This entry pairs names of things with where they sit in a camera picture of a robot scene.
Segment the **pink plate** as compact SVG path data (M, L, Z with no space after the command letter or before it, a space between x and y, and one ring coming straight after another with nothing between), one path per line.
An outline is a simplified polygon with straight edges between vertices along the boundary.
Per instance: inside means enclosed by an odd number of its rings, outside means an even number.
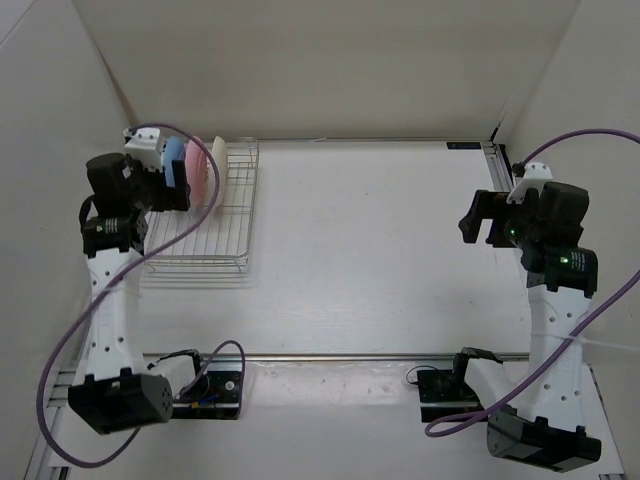
M190 204L192 208L201 207L205 201L208 183L208 158L196 140L190 140L185 151L185 170L190 187Z

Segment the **blue plate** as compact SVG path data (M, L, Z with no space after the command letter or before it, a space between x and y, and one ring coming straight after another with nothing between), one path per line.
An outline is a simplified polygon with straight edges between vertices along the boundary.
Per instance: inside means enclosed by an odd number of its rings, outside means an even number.
M173 170L174 162L184 162L186 150L184 143L177 136L171 136L165 143L162 154L162 162L165 172L166 185L169 188L175 187L175 175Z

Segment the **cream plate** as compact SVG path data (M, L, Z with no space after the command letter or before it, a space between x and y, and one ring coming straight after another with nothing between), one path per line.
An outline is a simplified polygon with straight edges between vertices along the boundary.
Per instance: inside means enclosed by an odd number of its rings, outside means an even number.
M217 208L224 201L228 174L228 148L226 141L222 137L215 137L211 153L218 170L218 179L215 182L215 185L218 187L218 194L214 202L214 207Z

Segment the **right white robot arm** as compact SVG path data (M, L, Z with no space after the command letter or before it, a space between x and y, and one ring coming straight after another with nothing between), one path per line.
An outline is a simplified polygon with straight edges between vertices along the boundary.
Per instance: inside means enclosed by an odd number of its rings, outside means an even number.
M531 343L522 391L506 404L493 406L516 385L490 352L466 351L449 375L450 390L464 400L477 396L488 410L492 456L556 473L595 463L602 450L586 432L582 348L571 340L597 290L597 256L578 245L588 207L587 191L564 183L529 187L520 200L479 190L459 223L466 243L476 242L488 220L488 244L520 250Z

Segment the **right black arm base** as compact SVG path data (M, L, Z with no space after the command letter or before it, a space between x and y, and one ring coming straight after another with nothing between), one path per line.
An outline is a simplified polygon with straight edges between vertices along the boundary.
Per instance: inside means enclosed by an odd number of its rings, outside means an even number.
M466 369L472 359L503 364L503 360L493 352L465 347L454 356L451 367L418 365L406 372L406 383L418 388L422 423L430 423L449 415L474 414L482 410L478 396L464 382Z

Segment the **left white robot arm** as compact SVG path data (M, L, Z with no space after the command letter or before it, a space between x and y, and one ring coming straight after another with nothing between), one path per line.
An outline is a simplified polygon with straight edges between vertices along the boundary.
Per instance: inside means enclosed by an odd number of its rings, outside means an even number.
M189 209L184 162L153 169L129 154L109 153L86 168L93 193L80 208L79 224L95 308L85 375L70 388L68 402L95 432L107 435L168 422L175 389L198 400L210 377L190 365L173 383L148 369L138 345L145 216Z

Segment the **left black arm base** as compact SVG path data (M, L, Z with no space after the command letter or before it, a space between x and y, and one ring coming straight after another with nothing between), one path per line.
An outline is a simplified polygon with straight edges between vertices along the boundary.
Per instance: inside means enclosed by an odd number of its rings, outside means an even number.
M147 365L151 374L169 380L173 395L173 419L237 420L242 410L245 362L238 366L210 363L207 371L186 393L186 387L206 361L198 350L172 352Z

